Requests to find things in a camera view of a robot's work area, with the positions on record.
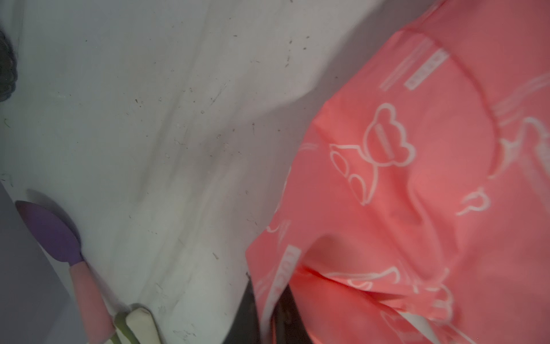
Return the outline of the pink bear print jacket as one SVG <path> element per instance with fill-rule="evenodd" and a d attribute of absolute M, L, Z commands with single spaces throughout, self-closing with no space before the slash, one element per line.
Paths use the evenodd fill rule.
<path fill-rule="evenodd" d="M 549 3 L 437 1 L 308 127 L 249 246 L 259 332 L 549 342 Z"/>

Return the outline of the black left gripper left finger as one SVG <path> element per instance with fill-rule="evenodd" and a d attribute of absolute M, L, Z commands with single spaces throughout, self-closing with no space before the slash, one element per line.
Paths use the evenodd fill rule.
<path fill-rule="evenodd" d="M 223 344 L 260 344 L 259 318 L 252 280 L 249 279 L 239 308 Z"/>

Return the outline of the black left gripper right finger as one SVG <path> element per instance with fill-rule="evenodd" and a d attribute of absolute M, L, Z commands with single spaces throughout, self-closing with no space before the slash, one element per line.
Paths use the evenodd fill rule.
<path fill-rule="evenodd" d="M 272 314 L 272 342 L 313 344 L 299 314 L 290 286 L 283 291 Z"/>

